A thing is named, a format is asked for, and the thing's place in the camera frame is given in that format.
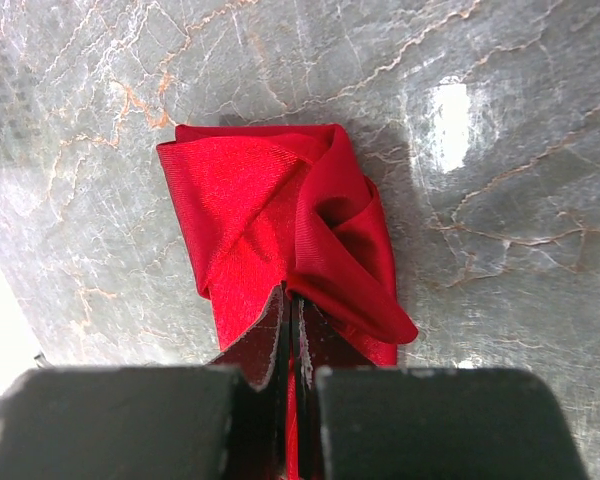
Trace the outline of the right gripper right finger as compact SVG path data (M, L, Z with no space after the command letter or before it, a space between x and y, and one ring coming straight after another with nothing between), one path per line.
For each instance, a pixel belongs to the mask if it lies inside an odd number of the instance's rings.
M380 368L291 304L303 479L579 479L551 389L505 368Z

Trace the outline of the red cloth napkin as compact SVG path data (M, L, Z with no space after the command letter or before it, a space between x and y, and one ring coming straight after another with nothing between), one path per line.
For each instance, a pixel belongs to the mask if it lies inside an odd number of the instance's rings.
M372 364L396 364L418 330L398 302L379 192L342 126L180 125L157 153L222 350L283 287Z

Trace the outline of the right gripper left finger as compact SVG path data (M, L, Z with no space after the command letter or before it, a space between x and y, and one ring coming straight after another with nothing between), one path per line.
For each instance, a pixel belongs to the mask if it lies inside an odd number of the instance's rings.
M274 479L286 298L198 366L45 368L0 399L0 479Z

